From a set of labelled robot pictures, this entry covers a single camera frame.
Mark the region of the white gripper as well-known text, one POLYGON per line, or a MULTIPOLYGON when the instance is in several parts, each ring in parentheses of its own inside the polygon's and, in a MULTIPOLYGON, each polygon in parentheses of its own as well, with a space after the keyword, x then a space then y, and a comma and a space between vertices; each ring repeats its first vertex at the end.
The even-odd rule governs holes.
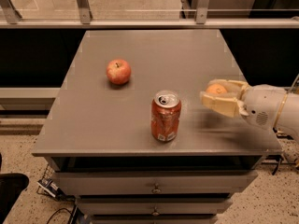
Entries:
POLYGON ((280 128, 285 122, 288 93, 283 88, 270 85, 250 87, 248 82, 227 79, 211 80, 207 86, 212 84, 221 84, 227 92, 201 91, 200 101, 206 108, 230 118, 240 114, 248 124, 266 130, 280 128))

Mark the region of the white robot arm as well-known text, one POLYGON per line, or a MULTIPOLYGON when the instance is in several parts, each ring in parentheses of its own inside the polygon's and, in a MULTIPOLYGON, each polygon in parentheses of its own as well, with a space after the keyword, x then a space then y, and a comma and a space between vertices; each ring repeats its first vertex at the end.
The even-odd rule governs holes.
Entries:
POLYGON ((226 117, 275 130, 299 141, 299 75, 289 88, 250 86, 246 81, 214 79, 200 92, 201 104, 226 117))

